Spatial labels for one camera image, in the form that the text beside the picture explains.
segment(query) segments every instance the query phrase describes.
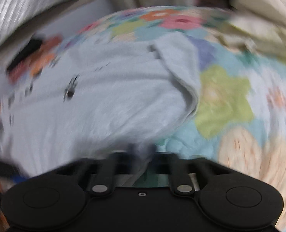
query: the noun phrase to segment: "bed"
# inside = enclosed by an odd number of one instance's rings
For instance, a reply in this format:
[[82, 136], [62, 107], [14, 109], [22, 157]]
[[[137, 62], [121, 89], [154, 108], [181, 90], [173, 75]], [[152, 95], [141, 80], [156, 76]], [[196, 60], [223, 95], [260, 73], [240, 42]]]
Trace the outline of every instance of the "bed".
[[[271, 184], [284, 198], [277, 228], [286, 231], [286, 63], [223, 46], [218, 29], [230, 16], [230, 11], [198, 7], [120, 11], [63, 40], [36, 69], [49, 69], [69, 48], [95, 34], [116, 42], [183, 33], [198, 49], [200, 103], [192, 119], [159, 140], [158, 151], [185, 159], [203, 156]], [[33, 67], [20, 76], [20, 84], [37, 71]], [[135, 186], [166, 184], [164, 176], [146, 172]]]

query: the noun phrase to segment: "silver screw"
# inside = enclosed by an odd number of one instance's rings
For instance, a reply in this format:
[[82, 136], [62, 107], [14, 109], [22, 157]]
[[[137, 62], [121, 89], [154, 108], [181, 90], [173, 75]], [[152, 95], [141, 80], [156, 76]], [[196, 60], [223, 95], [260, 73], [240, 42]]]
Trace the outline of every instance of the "silver screw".
[[177, 187], [177, 190], [181, 193], [189, 193], [192, 191], [192, 187], [189, 185], [180, 185]]
[[104, 193], [108, 190], [108, 188], [105, 185], [95, 185], [93, 186], [92, 190], [96, 193]]

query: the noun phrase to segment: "orange flower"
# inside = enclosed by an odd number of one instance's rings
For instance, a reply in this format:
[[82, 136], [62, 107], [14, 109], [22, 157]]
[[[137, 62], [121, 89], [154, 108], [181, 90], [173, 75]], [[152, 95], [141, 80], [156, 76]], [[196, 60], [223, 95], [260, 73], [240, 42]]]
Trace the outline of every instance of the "orange flower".
[[164, 19], [169, 17], [172, 14], [178, 13], [177, 10], [174, 9], [164, 9], [164, 10], [156, 10], [151, 11], [145, 15], [140, 16], [141, 19], [144, 19], [145, 21], [154, 21], [158, 19]]

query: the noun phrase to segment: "yellow-green flower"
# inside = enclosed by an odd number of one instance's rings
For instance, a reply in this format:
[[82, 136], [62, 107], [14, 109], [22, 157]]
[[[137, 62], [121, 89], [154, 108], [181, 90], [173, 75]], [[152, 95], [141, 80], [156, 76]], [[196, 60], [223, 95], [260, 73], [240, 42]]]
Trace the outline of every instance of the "yellow-green flower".
[[113, 37], [121, 34], [133, 32], [136, 28], [144, 26], [146, 23], [142, 20], [127, 21], [112, 29]]
[[247, 78], [229, 77], [225, 69], [213, 65], [201, 74], [202, 95], [195, 124], [204, 138], [219, 133], [229, 122], [251, 121], [254, 117], [246, 95]]

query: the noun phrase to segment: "pink flower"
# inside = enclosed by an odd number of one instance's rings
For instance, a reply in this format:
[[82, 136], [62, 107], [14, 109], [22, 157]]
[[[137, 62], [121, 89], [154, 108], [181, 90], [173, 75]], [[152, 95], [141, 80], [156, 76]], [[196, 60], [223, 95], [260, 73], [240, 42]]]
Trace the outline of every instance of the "pink flower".
[[199, 28], [201, 23], [202, 19], [199, 17], [173, 15], [166, 18], [160, 27], [167, 29], [191, 30], [194, 28]]
[[83, 33], [83, 32], [86, 32], [86, 31], [90, 31], [92, 30], [93, 28], [97, 27], [98, 25], [100, 24], [99, 21], [96, 21], [96, 22], [93, 22], [87, 26], [85, 26], [83, 29], [81, 29], [78, 33]]

